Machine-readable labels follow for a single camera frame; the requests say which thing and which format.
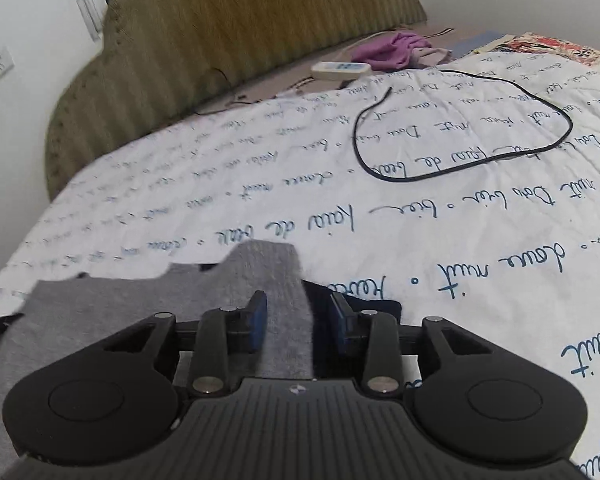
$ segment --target purple cloth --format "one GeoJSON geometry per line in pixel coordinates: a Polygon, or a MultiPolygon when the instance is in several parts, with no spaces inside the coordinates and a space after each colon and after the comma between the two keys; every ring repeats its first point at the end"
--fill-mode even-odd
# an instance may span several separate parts
{"type": "Polygon", "coordinates": [[[430,48],[431,44],[415,32],[398,32],[357,47],[352,62],[369,63],[372,70],[401,70],[407,68],[414,48],[430,48]]]}

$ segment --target white switch plate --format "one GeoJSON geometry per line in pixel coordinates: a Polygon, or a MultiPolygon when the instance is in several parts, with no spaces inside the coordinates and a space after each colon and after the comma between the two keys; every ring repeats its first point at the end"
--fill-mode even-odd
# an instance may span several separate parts
{"type": "Polygon", "coordinates": [[[13,68],[13,59],[11,59],[11,54],[4,46],[0,51],[0,78],[11,68],[13,68]]]}

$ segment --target headboard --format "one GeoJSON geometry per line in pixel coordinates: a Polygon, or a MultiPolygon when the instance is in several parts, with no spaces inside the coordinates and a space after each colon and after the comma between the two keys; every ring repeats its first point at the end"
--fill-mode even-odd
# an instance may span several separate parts
{"type": "Polygon", "coordinates": [[[419,0],[110,0],[104,47],[46,134],[53,199],[83,167],[315,50],[426,18],[419,0]]]}

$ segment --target bed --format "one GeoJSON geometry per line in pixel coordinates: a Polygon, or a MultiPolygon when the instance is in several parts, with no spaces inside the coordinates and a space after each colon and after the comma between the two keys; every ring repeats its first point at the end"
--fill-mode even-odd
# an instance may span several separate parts
{"type": "Polygon", "coordinates": [[[39,280],[153,278],[172,263],[218,262],[245,240],[291,243],[308,280],[398,300],[403,323],[446,317],[570,380],[589,407],[573,460],[600,478],[600,59],[486,52],[288,89],[342,49],[78,171],[0,273],[0,316],[39,280]],[[418,182],[372,174],[494,155],[418,182]]]}

